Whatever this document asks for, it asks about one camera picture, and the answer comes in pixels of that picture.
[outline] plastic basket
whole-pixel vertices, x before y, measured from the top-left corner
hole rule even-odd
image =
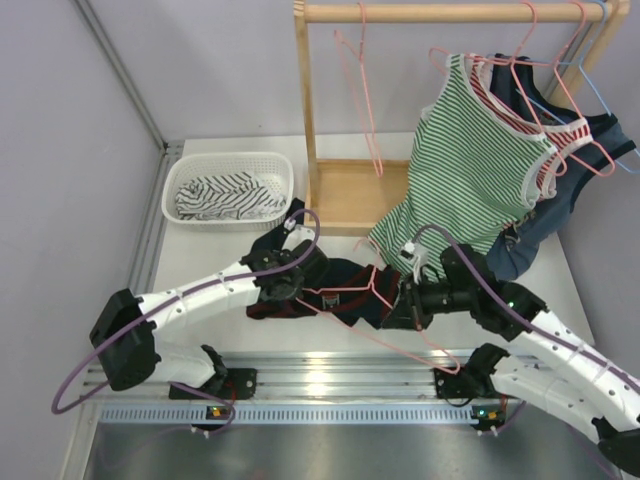
[[[176,193],[190,180],[203,175],[253,172],[274,192],[286,196],[282,211],[263,218],[240,220],[182,220],[176,210]],[[280,225],[293,200],[293,167],[288,158],[273,152],[202,153],[178,160],[167,176],[162,191],[162,213],[172,223],[209,232],[264,231]]]

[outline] gray floor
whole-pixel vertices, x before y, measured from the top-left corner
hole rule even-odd
[[[127,459],[166,428],[102,425],[84,480],[608,478],[562,423],[533,407],[498,438],[467,427],[239,426],[209,440],[173,431]]]

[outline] clothing rack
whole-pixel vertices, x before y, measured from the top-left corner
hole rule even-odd
[[[590,71],[603,55],[618,28],[629,13],[631,0],[609,0],[607,22],[594,39],[585,58],[585,71]],[[571,4],[535,4],[538,23],[577,23],[582,19],[580,7]],[[531,9],[525,4],[431,4],[431,5],[366,5],[367,23],[530,23]],[[586,20],[592,25],[583,47],[598,33],[598,23],[605,12],[598,4],[584,5]],[[310,23],[361,23],[360,6],[308,5],[294,1],[294,19],[298,63],[302,90],[304,130],[307,144],[308,189],[307,208],[316,211],[324,235],[363,236],[394,206],[407,191],[409,161],[383,161],[384,176],[378,178],[371,160],[317,158],[313,124],[311,90],[311,58],[309,54]],[[571,94],[583,83],[577,67],[570,66],[562,75]],[[554,103],[565,98],[560,87],[551,95]]]

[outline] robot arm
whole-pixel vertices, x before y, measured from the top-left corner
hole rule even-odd
[[[253,252],[214,275],[171,290],[137,297],[128,289],[113,294],[91,331],[95,348],[141,316],[146,320],[98,355],[111,389],[127,390],[148,380],[179,382],[215,395],[228,374],[221,357],[208,345],[183,346],[172,339],[234,308],[295,298],[328,267],[312,241],[301,240],[292,250]]]
[[[422,329],[429,326],[434,314],[469,311],[483,329],[534,355],[545,370],[527,366],[506,350],[485,344],[474,351],[457,375],[437,372],[442,398],[499,394],[520,398],[582,432],[613,464],[640,476],[638,380],[571,332],[529,290],[496,281],[481,255],[468,246],[462,250],[491,290],[528,323],[519,323],[499,305],[460,263],[458,253],[449,248],[441,256],[447,280],[432,283],[423,275],[416,284],[413,278],[405,278],[398,306],[383,328],[412,323]]]
[[[325,274],[327,258],[309,240],[299,243],[304,235],[292,241],[295,238],[291,235],[285,244],[297,245],[291,250],[252,253],[215,275],[182,287],[138,297],[129,290],[114,294],[91,332],[94,347],[141,315],[146,314],[146,320],[100,353],[111,388],[126,390],[154,380],[180,382],[215,395],[228,375],[220,356],[206,345],[172,343],[172,336],[227,310],[258,301],[291,300],[303,287],[313,286]],[[533,354],[550,371],[526,366],[506,350],[485,344],[457,375],[444,379],[439,388],[443,398],[454,398],[461,391],[464,398],[496,394],[521,398],[584,433],[621,469],[640,475],[638,381],[573,334],[526,288],[493,279],[483,257],[464,247],[465,256],[473,260],[491,289],[533,328],[516,322],[480,288],[452,249],[441,256],[446,281],[432,283],[423,275],[415,284],[407,277],[382,328],[423,329],[434,314],[469,311],[483,329]],[[285,267],[303,257],[295,268]],[[545,338],[535,327],[551,332],[556,341]],[[563,341],[575,348],[562,346]]]

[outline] wooden post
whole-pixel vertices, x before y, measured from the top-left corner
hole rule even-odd
[[[316,133],[313,128],[313,99],[311,96],[311,56],[309,55],[309,27],[305,20],[305,0],[295,0],[293,16],[296,24],[296,43],[298,45],[298,65],[300,68],[300,90],[302,92],[302,112],[304,115],[304,136],[307,142],[307,168],[309,183],[308,205],[314,208],[318,204],[320,176],[316,154]]]
[[[586,72],[590,72],[591,69],[596,65],[596,63],[598,63],[598,60],[600,60],[600,57],[602,57],[602,55],[604,54],[605,50],[609,46],[609,43],[611,42],[611,40],[613,40],[613,37],[616,35],[616,32],[622,25],[622,22],[629,14],[629,10],[631,9],[630,0],[609,0],[607,4],[610,5],[609,17],[607,19],[606,25],[602,28],[600,35],[593,41],[593,45],[591,46],[589,53],[587,53],[584,59],[584,70]],[[598,33],[599,28],[599,23],[594,23],[589,27],[587,35],[582,40],[582,43],[576,50],[576,53],[571,61],[574,61],[579,57],[591,37]],[[567,89],[572,95],[577,93],[584,83],[584,77],[576,66],[569,66],[562,75],[562,80],[564,81],[564,84],[567,86]],[[562,87],[560,87],[560,85],[556,86],[556,88],[553,90],[550,101],[555,105],[568,104],[567,95],[564,93],[564,90],[562,89]]]

